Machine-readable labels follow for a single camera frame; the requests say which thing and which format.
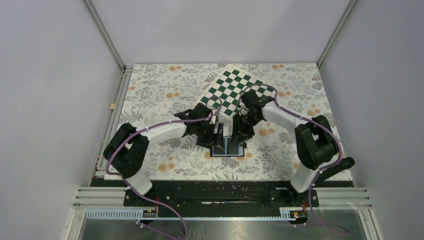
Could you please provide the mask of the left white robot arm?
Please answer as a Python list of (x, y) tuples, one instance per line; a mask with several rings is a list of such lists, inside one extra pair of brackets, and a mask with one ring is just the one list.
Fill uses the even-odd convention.
[(218, 134), (212, 118), (218, 117), (219, 109), (212, 110), (203, 103), (193, 109), (177, 112), (169, 120), (137, 129), (129, 122), (122, 124), (103, 151), (107, 160), (106, 172), (121, 177), (136, 193), (136, 199), (144, 206), (152, 204), (155, 192), (152, 182), (141, 170), (149, 148), (162, 142), (194, 135), (206, 139), (208, 145), (217, 145)]

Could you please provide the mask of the black leather card holder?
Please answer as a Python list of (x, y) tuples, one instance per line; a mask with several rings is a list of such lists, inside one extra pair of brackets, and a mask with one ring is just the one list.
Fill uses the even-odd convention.
[(218, 145), (213, 145), (210, 149), (210, 156), (212, 158), (215, 157), (244, 157), (245, 156), (245, 149), (247, 147), (247, 144), (245, 142), (235, 144), (231, 143), (231, 137), (230, 136), (224, 136), (224, 147), (220, 147)]

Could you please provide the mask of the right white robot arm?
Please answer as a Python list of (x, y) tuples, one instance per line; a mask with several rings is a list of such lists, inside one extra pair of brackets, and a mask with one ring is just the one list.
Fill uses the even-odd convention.
[(253, 89), (243, 92), (239, 101), (246, 107), (246, 113), (233, 115), (233, 144), (250, 140), (255, 134), (254, 126), (261, 121), (275, 123), (294, 133), (300, 165), (290, 180), (291, 189), (286, 198), (293, 206), (301, 205), (307, 199), (306, 191), (314, 186), (333, 157), (338, 156), (339, 161), (342, 158), (341, 144), (328, 120), (323, 115), (312, 119), (304, 117), (278, 105), (271, 96), (258, 96)]

